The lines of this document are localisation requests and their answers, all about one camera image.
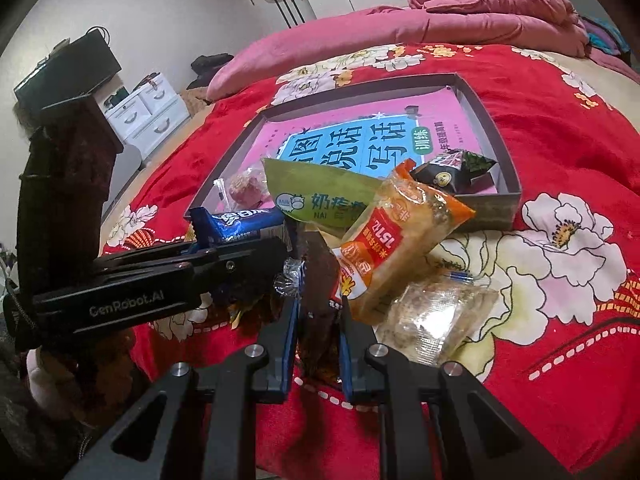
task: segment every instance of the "white flower print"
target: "white flower print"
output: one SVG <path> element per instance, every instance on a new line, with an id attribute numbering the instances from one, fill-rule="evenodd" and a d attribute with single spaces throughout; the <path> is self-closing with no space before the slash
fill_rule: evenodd
<path id="1" fill-rule="evenodd" d="M 339 73 L 340 71 L 332 70 L 323 74 L 312 74 L 294 79 L 278 88 L 271 104 L 279 105 L 300 97 L 332 90 L 336 86 L 334 75 Z"/>
<path id="2" fill-rule="evenodd" d="M 564 72 L 564 74 L 562 74 L 562 80 L 565 83 L 567 83 L 569 86 L 573 88 L 577 88 L 580 91 L 580 93 L 585 95 L 586 97 L 593 97 L 594 95 L 597 95 L 600 99 L 602 99 L 604 104 L 607 105 L 607 108 L 609 110 L 613 110 L 613 107 L 606 101 L 604 97 L 602 97 L 601 95 L 598 95 L 598 93 L 575 72 L 572 72 L 567 67 L 564 67 L 561 64 L 559 64 L 556 61 L 556 58 L 550 56 L 549 54 L 545 54 L 544 52 L 539 52 L 537 50 L 529 50 L 526 48 L 517 48 L 515 46 L 512 46 L 511 50 L 519 53 L 521 56 L 530 57 L 531 59 L 541 59 L 543 61 L 546 61 L 547 63 L 552 64 L 555 67 L 558 67 L 560 70 Z"/>
<path id="3" fill-rule="evenodd" d="M 406 55 L 380 61 L 374 63 L 373 66 L 384 68 L 387 72 L 394 72 L 395 70 L 404 70 L 407 67 L 420 64 L 421 61 L 424 61 L 424 56 L 422 54 L 414 54 L 413 56 Z"/>
<path id="4" fill-rule="evenodd" d="M 605 241 L 612 235 L 613 225 L 604 216 L 592 213 L 581 198 L 564 193 L 557 199 L 543 193 L 527 202 L 522 207 L 522 218 L 536 230 L 528 238 L 545 251 L 553 278 L 561 280 L 561 284 L 547 285 L 568 289 L 568 283 L 578 289 L 575 294 L 590 296 L 590 301 L 580 301 L 580 307 L 575 307 L 568 319 L 570 309 L 556 314 L 558 306 L 554 304 L 545 313 L 558 316 L 562 322 L 575 317 L 578 322 L 591 324 L 596 310 L 594 298 L 611 300 L 626 279 L 620 248 Z"/>
<path id="5" fill-rule="evenodd" d="M 165 339 L 175 338 L 184 341 L 193 335 L 193 324 L 204 323 L 209 315 L 208 307 L 212 305 L 209 293 L 201 294 L 202 304 L 188 312 L 181 312 L 174 316 L 157 319 L 153 322 L 153 327 Z"/>
<path id="6" fill-rule="evenodd" d="M 271 102 L 279 105 L 338 86 L 348 84 L 351 80 L 349 70 L 363 66 L 374 66 L 383 59 L 388 59 L 389 51 L 398 46 L 394 44 L 372 46 L 352 54 L 336 56 L 312 65 L 299 66 L 281 75 L 276 84 L 286 83 L 280 88 Z"/>
<path id="7" fill-rule="evenodd" d="M 486 322 L 455 355 L 480 380 L 494 364 L 494 338 L 532 344 L 553 317 L 589 325 L 595 301 L 611 300 L 626 279 L 620 248 L 606 243 L 613 225 L 581 198 L 543 193 L 524 204 L 522 216 L 529 230 L 458 234 L 430 253 L 430 260 L 500 292 Z"/>
<path id="8" fill-rule="evenodd" d="M 352 70 L 363 66 L 372 66 L 381 59 L 389 57 L 389 51 L 397 45 L 381 45 L 364 48 L 352 54 L 331 57 L 312 65 L 299 66 L 284 75 L 281 75 L 276 84 L 304 80 L 308 77 L 321 76 L 328 73 L 340 73 L 342 70 Z"/>
<path id="9" fill-rule="evenodd" d="M 116 225 L 114 225 L 107 245 L 109 247 L 117 247 L 122 245 L 124 240 L 132 233 L 145 226 L 145 223 L 151 220 L 158 212 L 158 206 L 142 206 L 137 211 L 132 212 L 130 206 L 127 206 Z"/>
<path id="10" fill-rule="evenodd" d="M 567 83 L 569 86 L 577 88 L 581 94 L 586 95 L 587 97 L 593 97 L 596 94 L 596 91 L 591 88 L 580 76 L 576 75 L 574 72 L 569 72 L 568 74 L 562 74 L 562 80 Z"/>
<path id="11" fill-rule="evenodd" d="M 529 57 L 530 59 L 541 59 L 542 61 L 546 61 L 549 64 L 552 64 L 553 66 L 557 66 L 558 68 L 560 68 L 563 72 L 568 72 L 567 69 L 563 68 L 557 61 L 556 58 L 553 56 L 550 56 L 549 54 L 545 54 L 544 52 L 540 52 L 538 50 L 532 50 L 530 48 L 518 48 L 516 46 L 512 46 L 511 50 L 513 52 L 517 52 L 519 53 L 521 56 L 524 57 Z"/>

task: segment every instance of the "green snack bag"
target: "green snack bag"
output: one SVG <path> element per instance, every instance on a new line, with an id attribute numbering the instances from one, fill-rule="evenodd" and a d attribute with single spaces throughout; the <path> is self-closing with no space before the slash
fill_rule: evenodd
<path id="1" fill-rule="evenodd" d="M 341 237 L 373 200 L 381 180 L 309 162 L 264 158 L 267 188 L 285 214 Z"/>

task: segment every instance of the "snack package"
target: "snack package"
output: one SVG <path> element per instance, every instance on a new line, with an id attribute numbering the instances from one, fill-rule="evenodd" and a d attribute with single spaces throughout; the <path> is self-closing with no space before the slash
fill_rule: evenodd
<path id="1" fill-rule="evenodd" d="M 411 172 L 412 177 L 428 186 L 447 193 L 464 194 L 471 190 L 472 181 L 496 164 L 484 155 L 467 150 L 449 150 L 421 164 Z"/>
<path id="2" fill-rule="evenodd" d="M 408 159 L 385 179 L 373 201 L 334 250 L 340 290 L 354 318 L 376 325 L 385 319 L 390 290 L 404 286 L 431 251 L 475 212 L 409 175 Z"/>
<path id="3" fill-rule="evenodd" d="M 232 177 L 217 178 L 213 181 L 213 186 L 218 190 L 224 212 L 255 209 L 271 200 L 261 163 Z"/>
<path id="4" fill-rule="evenodd" d="M 264 158 L 273 202 L 288 216 L 342 237 L 373 200 L 381 181 L 353 171 Z"/>
<path id="5" fill-rule="evenodd" d="M 328 366 L 329 355 L 336 356 L 332 368 L 338 369 L 336 322 L 342 305 L 335 302 L 334 293 L 340 266 L 319 232 L 301 230 L 297 239 L 298 255 L 308 276 L 301 287 L 298 355 L 305 374 L 314 376 L 319 367 Z"/>
<path id="6" fill-rule="evenodd" d="M 498 292 L 454 274 L 409 284 L 376 331 L 379 342 L 409 360 L 437 366 L 486 319 Z"/>
<path id="7" fill-rule="evenodd" d="M 280 238 L 291 250 L 285 217 L 277 207 L 249 209 L 212 215 L 203 207 L 190 209 L 198 248 L 215 247 L 244 240 Z"/>
<path id="8" fill-rule="evenodd" d="M 273 319 L 280 319 L 285 298 L 295 298 L 300 295 L 304 262 L 287 258 L 282 267 L 282 273 L 273 280 L 271 287 L 271 315 Z"/>

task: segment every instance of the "clear wrapper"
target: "clear wrapper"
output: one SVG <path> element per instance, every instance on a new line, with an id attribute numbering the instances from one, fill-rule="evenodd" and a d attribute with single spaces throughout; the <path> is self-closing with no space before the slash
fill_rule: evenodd
<path id="1" fill-rule="evenodd" d="M 378 341 L 420 364 L 436 366 L 450 360 L 498 297 L 494 290 L 473 283 L 463 273 L 410 283 L 378 326 Z"/>
<path id="2" fill-rule="evenodd" d="M 229 178 L 217 178 L 213 186 L 218 190 L 225 213 L 258 208 L 271 200 L 261 162 Z"/>
<path id="3" fill-rule="evenodd" d="M 302 275 L 302 260 L 287 258 L 282 268 L 282 274 L 278 274 L 273 281 L 273 289 L 281 296 L 293 297 L 300 291 L 300 277 Z"/>

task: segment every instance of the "silver screw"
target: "silver screw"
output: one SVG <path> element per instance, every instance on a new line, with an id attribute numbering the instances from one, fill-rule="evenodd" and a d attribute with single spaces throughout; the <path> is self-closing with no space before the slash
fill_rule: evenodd
<path id="1" fill-rule="evenodd" d="M 369 347 L 369 353 L 373 357 L 384 357 L 389 353 L 389 348 L 383 344 L 375 343 Z"/>
<path id="2" fill-rule="evenodd" d="M 264 354 L 264 346 L 258 344 L 249 345 L 244 348 L 244 354 L 251 358 L 260 357 Z"/>
<path id="3" fill-rule="evenodd" d="M 171 375 L 175 377 L 182 377 L 186 375 L 191 370 L 191 367 L 188 363 L 176 363 L 171 367 Z"/>
<path id="4" fill-rule="evenodd" d="M 458 377 L 462 375 L 465 367 L 455 361 L 447 361 L 442 365 L 442 369 L 444 370 L 444 373 L 446 373 L 449 377 Z"/>

